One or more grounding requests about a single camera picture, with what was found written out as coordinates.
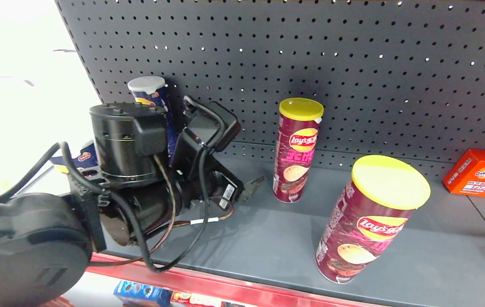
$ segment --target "potato chip image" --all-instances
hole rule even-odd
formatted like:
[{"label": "potato chip image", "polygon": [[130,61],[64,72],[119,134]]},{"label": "potato chip image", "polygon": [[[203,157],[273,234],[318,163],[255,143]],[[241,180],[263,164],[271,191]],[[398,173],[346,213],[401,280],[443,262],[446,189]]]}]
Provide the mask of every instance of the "potato chip image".
[{"label": "potato chip image", "polygon": [[367,264],[377,258],[363,247],[351,243],[340,245],[337,253],[349,264]]},{"label": "potato chip image", "polygon": [[305,175],[308,170],[308,167],[303,167],[301,165],[292,165],[284,169],[284,178],[287,181],[293,182],[303,177],[303,175]]}]

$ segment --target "black cable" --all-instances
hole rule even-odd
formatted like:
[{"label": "black cable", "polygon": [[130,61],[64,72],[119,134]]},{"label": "black cable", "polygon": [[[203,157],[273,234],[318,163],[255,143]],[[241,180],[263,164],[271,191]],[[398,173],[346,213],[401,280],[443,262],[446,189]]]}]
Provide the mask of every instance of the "black cable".
[{"label": "black cable", "polygon": [[204,105],[201,105],[200,103],[196,103],[196,104],[194,104],[194,106],[197,107],[198,109],[202,110],[202,111],[205,111],[211,117],[214,117],[214,119],[219,124],[219,129],[218,129],[217,133],[207,143],[206,146],[203,146],[203,151],[201,152],[201,156],[199,157],[199,165],[198,165],[199,182],[201,184],[201,192],[203,193],[203,198],[204,198],[204,203],[205,203],[205,216],[203,218],[203,224],[201,225],[201,228],[199,229],[199,233],[197,233],[197,236],[195,237],[195,239],[193,239],[193,241],[186,248],[186,250],[184,250],[176,259],[174,259],[169,264],[160,268],[159,270],[161,272],[169,270],[170,268],[172,268],[173,266],[178,264],[178,262],[180,262],[180,260],[182,260],[189,253],[189,251],[195,245],[196,241],[201,237],[201,235],[205,231],[206,224],[208,223],[208,219],[209,219],[209,216],[210,216],[210,200],[209,200],[209,197],[208,197],[208,192],[207,192],[207,188],[206,188],[206,181],[205,181],[205,160],[206,160],[206,157],[208,156],[208,154],[213,152],[214,146],[219,142],[219,140],[221,140],[221,138],[223,138],[223,136],[225,134],[225,123],[223,122],[221,117],[216,112],[212,111],[208,107],[205,107]]},{"label": "black cable", "polygon": [[13,197],[20,189],[26,185],[37,173],[38,171],[49,161],[50,158],[53,157],[55,152],[60,148],[58,144],[55,144],[47,150],[47,152],[44,153],[43,156],[36,162],[34,166],[18,181],[14,186],[12,186],[9,190],[7,190],[5,193],[0,195],[0,204],[7,202],[11,197]]},{"label": "black cable", "polygon": [[195,239],[193,239],[193,241],[186,248],[186,250],[184,250],[172,262],[170,262],[169,264],[166,264],[165,266],[160,268],[159,270],[161,272],[164,272],[166,270],[171,269],[173,266],[178,264],[178,262],[180,262],[180,260],[182,260],[191,251],[191,249],[193,248],[193,246],[195,245],[197,240],[201,237],[201,235],[205,231],[206,224],[208,224],[208,219],[209,219],[209,216],[210,216],[210,201],[209,201],[209,198],[207,197],[208,192],[206,190],[205,172],[204,172],[204,165],[205,165],[205,160],[206,160],[206,156],[208,155],[208,152],[209,152],[209,150],[203,150],[203,153],[201,153],[201,156],[199,158],[199,181],[201,183],[201,190],[203,192],[203,197],[204,197],[204,201],[205,201],[205,216],[204,216],[203,224],[201,225],[201,228],[199,229],[199,233],[197,233]]},{"label": "black cable", "polygon": [[[219,198],[220,200],[225,200],[225,202],[227,202],[227,204],[230,206],[231,210],[233,210],[233,203],[229,199],[219,195],[210,196],[209,198]],[[225,218],[229,217],[230,215],[231,214],[219,216],[219,219],[225,220]],[[191,221],[177,221],[176,223],[174,223],[174,227],[185,227],[185,226],[191,226],[191,225],[194,225],[194,224],[191,224]],[[151,239],[152,237],[155,237],[155,235],[158,235],[163,231],[165,231],[167,228],[168,228],[168,224],[163,224],[160,227],[157,227],[156,229],[153,229],[152,231],[147,232],[145,235],[148,237],[148,239]]]},{"label": "black cable", "polygon": [[[102,194],[104,190],[102,187],[99,185],[96,185],[89,180],[87,180],[80,172],[78,169],[76,169],[75,165],[73,165],[73,161],[71,159],[71,153],[70,153],[70,147],[66,142],[61,142],[60,143],[61,149],[62,149],[62,156],[64,158],[64,163],[66,164],[66,167],[69,171],[69,175],[73,177],[78,183],[80,183],[82,186],[88,188],[92,192],[96,194]],[[142,253],[142,260],[147,266],[147,268],[152,271],[152,272],[162,272],[157,269],[157,267],[153,264],[153,261],[149,257],[149,251],[147,250],[147,245],[145,244],[145,238],[142,233],[142,227],[140,226],[140,223],[138,219],[136,218],[131,205],[117,192],[115,191],[108,191],[109,196],[111,199],[116,202],[119,207],[123,210],[125,213],[125,216],[129,219],[129,222],[131,223],[131,226],[134,231],[134,235],[136,237],[136,241],[138,244],[138,247],[140,249],[140,252]]]}]

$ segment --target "product package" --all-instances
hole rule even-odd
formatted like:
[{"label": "product package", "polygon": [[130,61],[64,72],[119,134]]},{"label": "product package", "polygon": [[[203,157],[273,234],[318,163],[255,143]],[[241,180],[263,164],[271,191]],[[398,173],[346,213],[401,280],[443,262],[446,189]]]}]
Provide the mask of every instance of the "product package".
[{"label": "product package", "polygon": [[377,259],[431,193],[421,173],[391,157],[361,157],[351,176],[316,252],[318,270],[338,284]]},{"label": "product package", "polygon": [[[63,157],[53,157],[49,159],[51,163],[58,169],[61,173],[67,174],[68,169],[64,163]],[[94,150],[94,142],[89,141],[81,149],[80,155],[77,158],[73,158],[73,165],[76,169],[84,170],[87,168],[98,166],[98,157],[96,156],[96,151]]]},{"label": "product package", "polygon": [[172,307],[226,307],[219,298],[185,292],[172,293],[170,304]]},{"label": "product package", "polygon": [[279,109],[273,192],[281,202],[294,203],[303,195],[324,106],[310,99],[290,98]]},{"label": "product package", "polygon": [[453,194],[485,197],[485,150],[468,149],[445,178]]},{"label": "product package", "polygon": [[168,140],[168,156],[172,157],[176,149],[178,134],[172,116],[172,109],[166,93],[166,81],[160,76],[143,76],[134,78],[127,83],[136,102],[164,107],[166,110],[166,137]]},{"label": "product package", "polygon": [[169,307],[172,291],[122,280],[117,284],[113,295],[131,307]]}]

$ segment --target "electrical wire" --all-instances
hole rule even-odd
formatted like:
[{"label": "electrical wire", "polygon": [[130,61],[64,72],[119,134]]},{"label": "electrical wire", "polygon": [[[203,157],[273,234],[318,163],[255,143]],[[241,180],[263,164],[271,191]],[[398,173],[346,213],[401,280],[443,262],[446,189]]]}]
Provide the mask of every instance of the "electrical wire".
[{"label": "electrical wire", "polygon": [[[198,164],[198,173],[199,173],[199,182],[200,182],[200,185],[201,185],[201,192],[203,193],[203,196],[205,196],[204,197],[205,213],[204,213],[204,217],[203,217],[203,223],[201,225],[201,228],[199,229],[199,233],[197,233],[196,237],[193,239],[193,241],[190,243],[190,245],[180,254],[180,256],[178,256],[172,262],[166,264],[162,268],[159,268],[158,270],[160,272],[164,272],[166,270],[169,270],[170,268],[172,268],[173,266],[175,266],[176,264],[178,264],[178,262],[180,262],[180,260],[182,260],[189,253],[189,251],[195,245],[196,241],[203,234],[203,232],[205,230],[205,227],[206,227],[207,223],[209,222],[209,214],[210,214],[210,201],[209,201],[209,199],[210,199],[210,197],[206,197],[206,195],[208,194],[208,192],[207,192],[207,188],[206,188],[206,181],[205,181],[205,175],[204,175],[204,164],[205,164],[206,156],[209,153],[211,153],[211,152],[214,151],[213,147],[225,135],[225,123],[223,122],[223,120],[221,119],[221,117],[216,112],[212,111],[208,107],[205,107],[204,105],[201,105],[201,104],[194,104],[194,106],[197,107],[198,109],[200,109],[200,110],[208,113],[219,124],[219,129],[217,130],[217,133],[213,136],[213,138],[211,138],[211,140],[209,142],[207,142],[207,144],[205,146],[203,146],[203,149],[201,151],[201,155],[199,157],[199,162],[198,162],[199,163]],[[131,259],[131,260],[125,260],[125,261],[119,261],[119,262],[109,262],[109,263],[101,262],[99,265],[96,264],[96,263],[94,263],[92,265],[93,266],[121,266],[123,264],[130,264],[132,262],[136,262],[136,261],[139,261],[141,259],[144,259],[144,258],[143,257],[138,257],[138,258]]]},{"label": "electrical wire", "polygon": [[95,183],[89,181],[87,178],[85,178],[78,169],[76,169],[75,165],[73,165],[73,161],[71,159],[71,153],[70,153],[70,147],[66,142],[61,142],[60,143],[61,149],[62,149],[62,156],[64,158],[64,163],[66,164],[66,167],[69,171],[69,175],[73,177],[78,183],[80,183],[82,186],[88,188],[95,194],[108,194],[111,199],[117,203],[117,205],[123,210],[125,213],[125,216],[127,216],[129,222],[131,223],[131,226],[134,231],[134,235],[137,240],[138,247],[140,249],[140,252],[142,253],[142,260],[145,263],[145,266],[152,272],[160,272],[157,267],[153,264],[153,260],[149,257],[149,251],[147,250],[147,246],[145,245],[145,237],[143,236],[142,233],[142,227],[140,226],[140,223],[138,219],[136,218],[133,210],[131,209],[131,205],[123,198],[121,195],[117,194],[115,191],[111,190],[106,190],[103,189],[101,186],[96,185]]},{"label": "electrical wire", "polygon": [[155,250],[157,250],[166,240],[166,237],[170,234],[170,231],[172,231],[172,227],[174,227],[174,222],[176,222],[176,196],[174,195],[174,189],[172,188],[172,182],[170,181],[170,177],[168,176],[168,173],[166,173],[166,170],[161,163],[161,160],[159,159],[159,156],[153,155],[153,159],[155,160],[155,163],[157,163],[157,166],[159,166],[159,169],[161,170],[161,173],[163,174],[163,177],[165,178],[166,181],[166,186],[168,187],[168,192],[170,194],[170,201],[172,203],[172,214],[170,216],[170,222],[168,223],[168,227],[166,228],[165,234],[161,237],[161,239],[155,244],[155,246],[149,251],[149,253],[153,253]]},{"label": "electrical wire", "polygon": [[[209,218],[209,222],[212,222],[211,220],[213,219],[216,219],[221,221],[221,220],[225,220],[226,218],[229,218],[232,214],[233,214],[233,211],[234,211],[234,206],[233,206],[233,203],[228,200],[227,198],[223,197],[223,196],[219,196],[219,195],[214,195],[214,196],[210,196],[209,199],[212,200],[214,198],[219,198],[221,200],[225,200],[225,202],[227,202],[227,206],[229,207],[229,211],[222,215],[222,216],[219,216],[219,217],[210,217]],[[196,223],[191,223],[192,221],[176,221],[174,223],[174,228],[178,228],[178,227],[184,227],[184,226],[189,226],[189,225],[195,225]],[[145,235],[149,238],[151,237],[155,237],[155,235],[158,235],[159,233],[162,233],[163,231],[165,231],[165,229],[168,228],[168,224],[164,224],[160,227],[157,227],[156,229],[153,229],[152,231],[146,233]],[[149,253],[153,253],[155,250],[154,249],[151,249],[149,251]],[[105,261],[100,261],[100,262],[91,262],[91,264],[89,264],[89,266],[123,266],[125,264],[132,264],[133,262],[137,262],[137,261],[141,261],[142,260],[142,257],[137,257],[137,258],[133,258],[133,259],[129,259],[129,260],[123,260],[123,261],[110,261],[110,262],[105,262]]]},{"label": "electrical wire", "polygon": [[[166,186],[168,187],[168,193],[170,194],[170,201],[172,203],[172,214],[170,217],[170,222],[168,224],[165,224],[166,232],[163,234],[161,239],[152,247],[152,249],[149,250],[149,253],[153,253],[159,247],[164,243],[168,235],[170,234],[170,231],[172,231],[172,228],[174,227],[174,224],[176,222],[176,196],[174,195],[174,189],[172,188],[172,182],[170,181],[170,177],[166,173],[166,170],[164,169],[163,163],[159,159],[159,156],[153,155],[153,159],[155,160],[155,163],[157,163],[157,166],[159,167],[159,170],[163,174],[163,177],[166,180]],[[131,264],[132,262],[136,262],[141,260],[142,257],[138,257],[136,259],[132,260],[125,260],[125,261],[117,261],[117,262],[105,262],[105,261],[91,261],[89,262],[89,266],[121,266],[123,264]]]},{"label": "electrical wire", "polygon": [[12,186],[9,190],[5,191],[5,193],[0,195],[0,204],[7,202],[11,197],[13,197],[20,189],[22,189],[26,183],[30,182],[30,180],[38,173],[38,171],[53,157],[55,152],[60,148],[59,144],[54,144],[47,150],[43,156],[36,162],[34,166],[18,181],[14,186]]}]

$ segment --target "ovaltine box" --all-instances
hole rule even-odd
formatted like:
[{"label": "ovaltine box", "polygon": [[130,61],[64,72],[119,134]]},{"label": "ovaltine box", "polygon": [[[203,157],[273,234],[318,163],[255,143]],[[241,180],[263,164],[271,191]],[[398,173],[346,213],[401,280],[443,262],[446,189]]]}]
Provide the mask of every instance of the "ovaltine box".
[{"label": "ovaltine box", "polygon": [[468,149],[443,184],[451,193],[485,197],[485,150]]}]

